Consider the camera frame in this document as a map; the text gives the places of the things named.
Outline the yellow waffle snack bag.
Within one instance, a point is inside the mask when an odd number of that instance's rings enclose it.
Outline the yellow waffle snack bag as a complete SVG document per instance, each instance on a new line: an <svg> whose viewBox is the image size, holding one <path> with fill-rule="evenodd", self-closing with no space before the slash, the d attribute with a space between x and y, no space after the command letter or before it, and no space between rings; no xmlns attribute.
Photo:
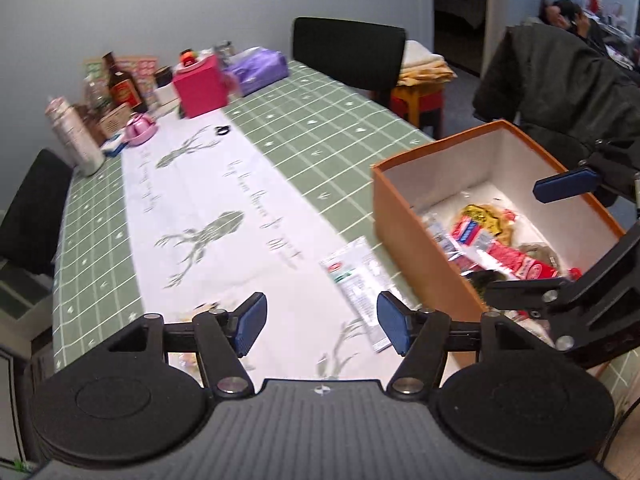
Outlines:
<svg viewBox="0 0 640 480"><path fill-rule="evenodd" d="M512 245L516 213L511 209L495 204L469 204L462 209L460 217L475 221L501 244Z"/></svg>

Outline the white silver sachet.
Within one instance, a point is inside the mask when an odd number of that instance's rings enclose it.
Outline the white silver sachet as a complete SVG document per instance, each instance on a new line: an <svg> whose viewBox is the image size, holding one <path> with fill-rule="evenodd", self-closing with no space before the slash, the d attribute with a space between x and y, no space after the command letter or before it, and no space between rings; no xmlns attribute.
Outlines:
<svg viewBox="0 0 640 480"><path fill-rule="evenodd" d="M378 322L378 295L392 292L402 298L367 239L360 236L321 261L334 284L356 313L372 349L380 353L390 340Z"/></svg>

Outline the red snack packet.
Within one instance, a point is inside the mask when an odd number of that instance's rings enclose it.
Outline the red snack packet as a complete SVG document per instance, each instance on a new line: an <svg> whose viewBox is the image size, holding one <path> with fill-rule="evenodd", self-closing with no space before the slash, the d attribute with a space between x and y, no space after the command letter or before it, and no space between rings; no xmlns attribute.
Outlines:
<svg viewBox="0 0 640 480"><path fill-rule="evenodd" d="M559 271L525 252L506 246L480 222L462 216L451 230L462 252L486 270L506 274L509 280L531 281L558 278Z"/></svg>

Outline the brown dried snack bag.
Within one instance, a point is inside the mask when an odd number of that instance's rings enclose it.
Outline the brown dried snack bag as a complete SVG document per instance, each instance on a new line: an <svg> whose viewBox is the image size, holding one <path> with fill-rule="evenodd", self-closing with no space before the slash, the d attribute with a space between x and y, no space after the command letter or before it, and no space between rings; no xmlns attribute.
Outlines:
<svg viewBox="0 0 640 480"><path fill-rule="evenodd" d="M518 251L522 252L529 258L548 264L548 266L551 266L557 271L562 270L560 258L548 245L539 243L521 244L518 245Z"/></svg>

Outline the puffed rice snack bag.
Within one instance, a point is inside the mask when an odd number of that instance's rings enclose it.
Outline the puffed rice snack bag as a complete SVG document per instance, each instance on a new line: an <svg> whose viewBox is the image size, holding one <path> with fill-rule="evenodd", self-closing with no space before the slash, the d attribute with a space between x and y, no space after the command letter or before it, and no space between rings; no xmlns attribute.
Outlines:
<svg viewBox="0 0 640 480"><path fill-rule="evenodd" d="M236 300L215 300L209 304L200 304L192 309L182 310L171 315L170 322L174 323L190 323L198 314L206 313L209 310L224 310L230 312L239 303ZM204 365L206 354L202 354L200 348L195 346L195 351L186 352L169 352L168 363L177 367L179 370L191 375L200 384L203 383L201 370Z"/></svg>

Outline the black foil snack packet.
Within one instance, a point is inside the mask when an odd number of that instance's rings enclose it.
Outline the black foil snack packet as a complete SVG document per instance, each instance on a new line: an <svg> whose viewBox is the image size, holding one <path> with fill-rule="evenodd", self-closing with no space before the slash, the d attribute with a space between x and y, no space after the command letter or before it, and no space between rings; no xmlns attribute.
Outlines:
<svg viewBox="0 0 640 480"><path fill-rule="evenodd" d="M465 279L472 285L477 295L484 298L487 287L492 283L505 282L508 278L494 270L476 270L465 272Z"/></svg>

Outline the dark jacket on chair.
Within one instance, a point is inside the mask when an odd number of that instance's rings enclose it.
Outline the dark jacket on chair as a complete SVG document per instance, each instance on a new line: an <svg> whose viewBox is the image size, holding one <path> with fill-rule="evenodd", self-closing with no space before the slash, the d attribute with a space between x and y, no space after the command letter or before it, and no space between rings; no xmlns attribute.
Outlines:
<svg viewBox="0 0 640 480"><path fill-rule="evenodd" d="M619 162L596 196L634 199L639 171L639 87L613 61L570 32L544 24L509 27L473 99L483 122L516 120L565 168Z"/></svg>

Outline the white sachet in box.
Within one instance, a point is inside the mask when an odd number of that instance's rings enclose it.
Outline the white sachet in box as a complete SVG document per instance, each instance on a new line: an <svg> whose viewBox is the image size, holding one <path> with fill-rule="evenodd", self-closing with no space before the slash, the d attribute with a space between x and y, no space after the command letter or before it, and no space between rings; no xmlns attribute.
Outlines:
<svg viewBox="0 0 640 480"><path fill-rule="evenodd" d="M453 264L461 275L469 273L472 266L474 266L474 262L462 252L459 244L445 229L442 222L439 221L439 218L434 214L424 214L422 216L422 223L428 234L431 235L432 239L444 253L447 261Z"/></svg>

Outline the wooden stool with cloths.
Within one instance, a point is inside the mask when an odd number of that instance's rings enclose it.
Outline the wooden stool with cloths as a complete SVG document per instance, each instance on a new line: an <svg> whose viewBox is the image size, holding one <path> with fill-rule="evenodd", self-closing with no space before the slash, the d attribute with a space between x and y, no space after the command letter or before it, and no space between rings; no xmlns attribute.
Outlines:
<svg viewBox="0 0 640 480"><path fill-rule="evenodd" d="M444 88L457 78L445 58L416 40L407 40L397 86L390 95L390 110L422 130L432 128L432 137L442 136Z"/></svg>

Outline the green grid tablecloth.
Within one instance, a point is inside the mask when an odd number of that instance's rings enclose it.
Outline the green grid tablecloth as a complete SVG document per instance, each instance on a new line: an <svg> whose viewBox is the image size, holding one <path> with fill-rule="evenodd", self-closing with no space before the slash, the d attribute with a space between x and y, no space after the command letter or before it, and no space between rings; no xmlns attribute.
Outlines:
<svg viewBox="0 0 640 480"><path fill-rule="evenodd" d="M425 307L375 233L373 167L432 143L391 112L311 68L220 110L328 219L344 204L370 221L371 234L398 271L399 292ZM62 370L149 312L132 261L122 152L70 187L58 244L53 308L54 366Z"/></svg>

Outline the black chair far right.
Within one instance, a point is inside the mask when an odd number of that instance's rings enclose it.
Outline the black chair far right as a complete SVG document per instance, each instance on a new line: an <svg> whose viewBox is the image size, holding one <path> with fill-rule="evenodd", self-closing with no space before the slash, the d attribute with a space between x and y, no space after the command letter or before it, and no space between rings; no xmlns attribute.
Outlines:
<svg viewBox="0 0 640 480"><path fill-rule="evenodd" d="M370 92L388 107L404 59L407 33L397 26L300 16L292 26L292 58L319 73Z"/></svg>

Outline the black chair left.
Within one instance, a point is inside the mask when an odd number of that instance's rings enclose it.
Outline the black chair left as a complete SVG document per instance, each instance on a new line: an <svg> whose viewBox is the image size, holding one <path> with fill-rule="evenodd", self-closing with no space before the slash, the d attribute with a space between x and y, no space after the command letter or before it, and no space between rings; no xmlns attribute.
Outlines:
<svg viewBox="0 0 640 480"><path fill-rule="evenodd" d="M11 266L53 278L73 169L41 150L1 222L1 258Z"/></svg>

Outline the purple tissue pack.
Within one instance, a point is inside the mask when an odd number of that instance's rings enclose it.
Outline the purple tissue pack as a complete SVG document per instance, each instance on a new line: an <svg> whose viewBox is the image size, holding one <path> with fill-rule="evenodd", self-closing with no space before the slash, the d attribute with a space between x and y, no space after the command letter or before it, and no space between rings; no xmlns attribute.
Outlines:
<svg viewBox="0 0 640 480"><path fill-rule="evenodd" d="M237 96L249 96L288 76L288 61L280 51L263 47L247 49L230 58L224 69Z"/></svg>

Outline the clear plastic bottle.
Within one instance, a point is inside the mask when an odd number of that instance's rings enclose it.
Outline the clear plastic bottle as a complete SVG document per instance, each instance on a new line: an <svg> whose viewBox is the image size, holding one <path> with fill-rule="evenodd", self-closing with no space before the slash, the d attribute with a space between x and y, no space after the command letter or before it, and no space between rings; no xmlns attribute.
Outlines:
<svg viewBox="0 0 640 480"><path fill-rule="evenodd" d="M93 115L102 118L112 110L111 93L105 82L96 75L85 78L85 100Z"/></svg>

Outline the colourful sticker card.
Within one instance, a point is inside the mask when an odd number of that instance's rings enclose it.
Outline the colourful sticker card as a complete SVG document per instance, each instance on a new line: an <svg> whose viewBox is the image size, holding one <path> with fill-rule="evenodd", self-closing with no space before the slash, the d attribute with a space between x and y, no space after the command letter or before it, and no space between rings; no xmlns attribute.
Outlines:
<svg viewBox="0 0 640 480"><path fill-rule="evenodd" d="M146 105L149 108L157 104L154 94L155 79L154 73L158 69L157 57L152 55L125 55L114 56L116 65L129 72L136 81ZM82 62L84 75L98 80L104 87L107 87L110 75L105 67L103 58L85 58Z"/></svg>

